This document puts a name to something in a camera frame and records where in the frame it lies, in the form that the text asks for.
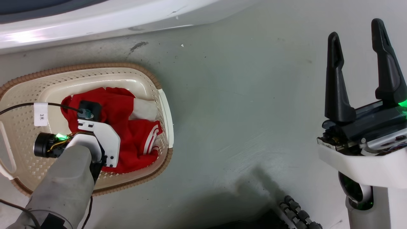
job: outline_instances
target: white bracket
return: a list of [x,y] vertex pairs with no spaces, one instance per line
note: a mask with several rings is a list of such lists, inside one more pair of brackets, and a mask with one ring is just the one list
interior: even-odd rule
[[360,184],[407,188],[407,148],[384,156],[349,156],[318,145],[318,154],[321,160]]
[[78,119],[78,129],[93,132],[105,151],[106,165],[116,167],[119,159],[120,137],[113,128],[105,123]]

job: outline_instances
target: laundry basket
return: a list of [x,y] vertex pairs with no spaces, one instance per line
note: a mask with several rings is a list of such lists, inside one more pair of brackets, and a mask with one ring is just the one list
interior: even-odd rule
[[[150,166],[125,174],[101,172],[94,196],[123,190],[161,174],[173,152],[173,125],[167,99],[156,77],[132,63],[81,64],[54,68],[13,79],[0,88],[0,110],[27,102],[61,103],[69,95],[99,87],[126,88],[137,98],[155,101],[163,129],[158,159]],[[55,159],[36,157],[33,144],[40,132],[68,134],[68,122],[59,107],[48,108],[48,125],[37,127],[33,107],[11,110],[0,116],[0,129],[11,161],[11,169],[0,160],[0,172],[23,194],[30,195]]]

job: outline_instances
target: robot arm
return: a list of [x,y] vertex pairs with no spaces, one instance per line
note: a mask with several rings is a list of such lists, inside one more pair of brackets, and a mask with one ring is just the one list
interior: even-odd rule
[[407,86],[384,23],[372,21],[377,53],[379,101],[350,106],[342,75],[339,36],[328,38],[325,132],[317,139],[319,158],[339,171],[347,195],[351,229],[405,228],[399,213],[407,204]]
[[[26,206],[41,228],[76,229],[102,167],[117,166],[120,137],[111,126],[92,118],[79,117],[78,128],[83,132],[68,136],[40,133],[35,141],[36,156],[58,158]],[[34,225],[23,212],[8,229]]]

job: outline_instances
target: green led light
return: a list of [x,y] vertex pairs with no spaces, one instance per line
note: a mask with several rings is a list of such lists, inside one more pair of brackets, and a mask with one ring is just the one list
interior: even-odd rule
[[66,140],[66,139],[68,139],[68,136],[63,135],[63,134],[57,134],[56,137],[57,137],[59,140]]
[[399,105],[402,106],[402,107],[407,107],[407,100],[404,101],[404,102],[399,103]]

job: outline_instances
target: grey floor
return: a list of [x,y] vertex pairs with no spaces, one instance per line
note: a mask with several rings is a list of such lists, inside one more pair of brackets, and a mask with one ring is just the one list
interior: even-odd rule
[[[160,79],[174,122],[172,161],[148,183],[94,198],[89,229],[200,229],[255,217],[285,194],[324,228],[344,229],[337,172],[316,152],[328,34],[341,38],[354,107],[375,100],[371,19],[384,19],[402,68],[407,62],[405,7],[361,2],[265,1],[210,25],[3,55],[0,84],[89,62],[134,62]],[[131,52],[140,42],[148,44]],[[27,203],[2,176],[0,187],[0,198]],[[0,206],[0,227],[18,214]]]

